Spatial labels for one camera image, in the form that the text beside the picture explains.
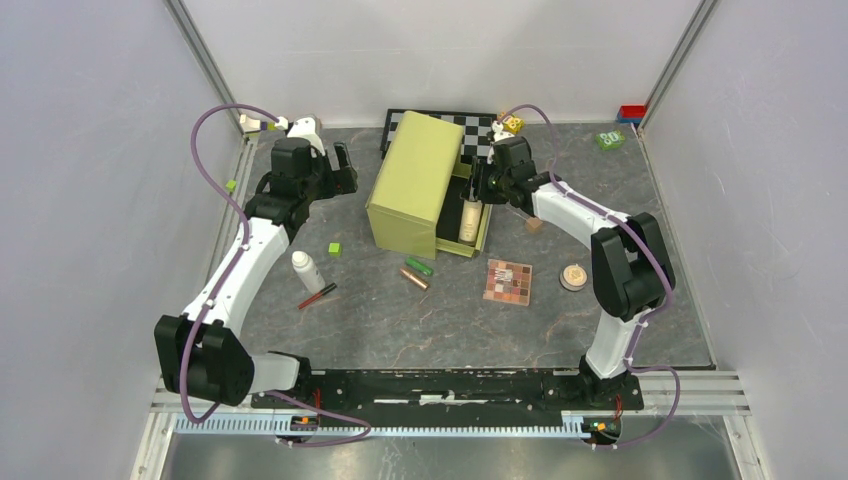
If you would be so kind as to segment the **green makeup organizer box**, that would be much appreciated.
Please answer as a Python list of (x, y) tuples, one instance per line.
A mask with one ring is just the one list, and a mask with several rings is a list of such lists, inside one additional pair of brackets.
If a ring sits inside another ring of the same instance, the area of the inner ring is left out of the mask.
[(476, 244), (458, 241), (461, 193), (472, 166), (459, 160), (463, 133), (459, 125), (405, 110), (366, 202), (377, 247), (427, 259), (483, 251), (489, 207), (482, 209)]

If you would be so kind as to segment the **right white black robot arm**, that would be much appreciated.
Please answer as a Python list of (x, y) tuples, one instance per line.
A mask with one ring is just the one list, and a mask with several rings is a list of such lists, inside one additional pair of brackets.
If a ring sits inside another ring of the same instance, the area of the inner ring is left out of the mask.
[(610, 210), (553, 172), (539, 172), (528, 141), (512, 135), (495, 140), (488, 156), (473, 163), (463, 196), (487, 205), (509, 204), (589, 250), (592, 288), (602, 312), (579, 363), (578, 396), (585, 405), (602, 408), (629, 391), (641, 333), (667, 305), (675, 285), (657, 219)]

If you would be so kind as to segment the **red black pencil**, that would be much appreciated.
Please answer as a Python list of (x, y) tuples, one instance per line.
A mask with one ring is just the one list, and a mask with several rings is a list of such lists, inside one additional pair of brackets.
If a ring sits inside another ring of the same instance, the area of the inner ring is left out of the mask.
[(335, 282), (332, 282), (332, 283), (330, 283), (330, 284), (326, 285), (326, 286), (325, 286), (324, 288), (322, 288), (320, 291), (318, 291), (317, 293), (315, 293), (315, 294), (311, 295), (308, 299), (306, 299), (306, 300), (304, 300), (303, 302), (301, 302), (301, 303), (297, 306), (297, 308), (298, 308), (299, 310), (303, 310), (303, 309), (305, 309), (306, 307), (308, 307), (308, 306), (312, 305), (313, 303), (315, 303), (315, 302), (317, 302), (318, 300), (322, 299), (323, 297), (327, 296), (329, 293), (333, 292), (336, 288), (337, 288), (337, 284), (336, 284)]

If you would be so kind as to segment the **green tube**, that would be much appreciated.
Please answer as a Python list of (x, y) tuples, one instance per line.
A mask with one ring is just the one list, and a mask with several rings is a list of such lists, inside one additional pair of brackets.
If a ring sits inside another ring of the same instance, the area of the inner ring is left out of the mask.
[(405, 260), (405, 265), (427, 277), (432, 276), (434, 273), (434, 270), (430, 266), (413, 257), (408, 257)]

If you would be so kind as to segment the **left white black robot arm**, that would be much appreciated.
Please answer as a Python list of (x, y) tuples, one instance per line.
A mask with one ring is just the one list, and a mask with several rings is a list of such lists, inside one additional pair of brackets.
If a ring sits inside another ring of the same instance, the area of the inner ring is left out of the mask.
[(274, 143), (271, 168), (246, 202), (247, 223), (218, 269), (182, 314), (164, 315), (154, 328), (167, 391), (229, 406), (268, 390), (290, 407), (312, 399), (308, 359), (280, 352), (251, 355), (239, 335), (259, 287), (308, 219), (310, 205), (357, 191), (346, 145), (333, 147), (336, 167), (305, 138)]

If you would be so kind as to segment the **beige foundation bottle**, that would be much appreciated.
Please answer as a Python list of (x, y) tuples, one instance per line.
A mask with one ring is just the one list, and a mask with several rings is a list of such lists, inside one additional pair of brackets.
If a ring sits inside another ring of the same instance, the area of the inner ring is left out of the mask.
[(479, 234), (483, 203), (465, 200), (460, 217), (458, 241), (467, 245), (475, 245)]

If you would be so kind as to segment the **white bottle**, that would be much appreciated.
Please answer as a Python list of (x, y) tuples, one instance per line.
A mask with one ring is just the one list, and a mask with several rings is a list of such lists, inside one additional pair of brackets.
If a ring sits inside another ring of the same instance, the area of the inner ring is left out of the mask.
[(304, 251), (294, 251), (291, 263), (299, 279), (311, 294), (316, 294), (327, 285), (314, 259)]

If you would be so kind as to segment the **copper lipstick tube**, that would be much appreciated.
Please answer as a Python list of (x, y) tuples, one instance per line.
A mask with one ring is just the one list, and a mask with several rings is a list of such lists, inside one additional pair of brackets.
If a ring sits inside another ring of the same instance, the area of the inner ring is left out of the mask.
[(427, 291), (429, 289), (429, 283), (427, 281), (425, 281), (424, 279), (422, 279), (419, 275), (414, 273), (412, 270), (410, 270), (406, 267), (401, 267), (399, 269), (399, 272), (400, 272), (400, 274), (403, 278), (405, 278), (406, 280), (411, 282), (417, 288), (419, 288), (423, 291)]

